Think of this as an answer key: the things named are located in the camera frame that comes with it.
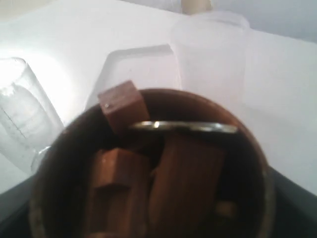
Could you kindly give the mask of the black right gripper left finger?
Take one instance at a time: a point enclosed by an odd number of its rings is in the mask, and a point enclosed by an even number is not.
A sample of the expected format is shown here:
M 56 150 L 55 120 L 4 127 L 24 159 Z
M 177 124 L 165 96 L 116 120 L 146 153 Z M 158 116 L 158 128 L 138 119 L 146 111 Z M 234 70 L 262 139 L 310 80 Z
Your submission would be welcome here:
M 29 201 L 34 176 L 0 195 L 0 236 L 2 238 L 30 238 L 28 220 Z

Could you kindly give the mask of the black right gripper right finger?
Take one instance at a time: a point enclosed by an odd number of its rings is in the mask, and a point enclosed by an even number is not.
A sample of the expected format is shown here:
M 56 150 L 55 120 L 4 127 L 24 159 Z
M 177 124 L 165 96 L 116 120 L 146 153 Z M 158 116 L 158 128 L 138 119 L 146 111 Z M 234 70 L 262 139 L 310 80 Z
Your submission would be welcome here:
M 276 213 L 272 238 L 317 238 L 317 196 L 274 168 Z

